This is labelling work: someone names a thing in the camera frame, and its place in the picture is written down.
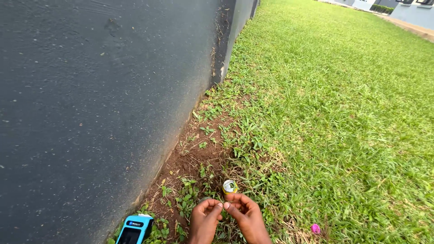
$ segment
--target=person's left hand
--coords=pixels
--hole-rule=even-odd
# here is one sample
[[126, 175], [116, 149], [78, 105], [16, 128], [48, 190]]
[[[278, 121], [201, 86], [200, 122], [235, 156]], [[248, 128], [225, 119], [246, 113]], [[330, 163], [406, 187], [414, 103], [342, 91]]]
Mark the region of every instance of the person's left hand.
[[211, 244], [216, 234], [218, 221], [223, 217], [223, 203], [207, 199], [196, 205], [191, 211], [189, 244]]

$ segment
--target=blue device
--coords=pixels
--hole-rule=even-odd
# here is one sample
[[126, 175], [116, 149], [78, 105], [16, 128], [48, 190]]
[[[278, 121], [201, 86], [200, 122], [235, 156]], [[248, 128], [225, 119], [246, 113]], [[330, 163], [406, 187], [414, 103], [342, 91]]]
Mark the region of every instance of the blue device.
[[141, 244], [151, 234], [152, 223], [154, 219], [147, 214], [128, 216], [116, 244]]

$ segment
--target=yellow can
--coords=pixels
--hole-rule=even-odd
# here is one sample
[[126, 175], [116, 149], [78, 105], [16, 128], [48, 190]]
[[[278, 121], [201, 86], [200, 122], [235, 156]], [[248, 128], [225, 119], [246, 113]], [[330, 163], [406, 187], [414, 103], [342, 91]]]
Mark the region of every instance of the yellow can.
[[227, 180], [223, 183], [223, 193], [228, 195], [230, 193], [236, 193], [238, 191], [238, 186], [233, 180]]

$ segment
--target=person's right hand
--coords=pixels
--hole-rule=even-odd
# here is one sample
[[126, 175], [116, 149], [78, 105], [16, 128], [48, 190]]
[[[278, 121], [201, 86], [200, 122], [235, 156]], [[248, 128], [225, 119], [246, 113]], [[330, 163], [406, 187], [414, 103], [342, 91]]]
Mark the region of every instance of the person's right hand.
[[224, 209], [237, 221], [248, 244], [271, 244], [259, 206], [244, 194], [224, 196]]

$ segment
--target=device screen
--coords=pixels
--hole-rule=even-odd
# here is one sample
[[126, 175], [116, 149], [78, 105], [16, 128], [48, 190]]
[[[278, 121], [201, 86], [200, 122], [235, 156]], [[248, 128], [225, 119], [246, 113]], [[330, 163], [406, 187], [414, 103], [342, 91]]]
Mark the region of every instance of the device screen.
[[140, 229], [125, 227], [122, 231], [121, 237], [119, 238], [118, 244], [137, 244], [140, 232]]

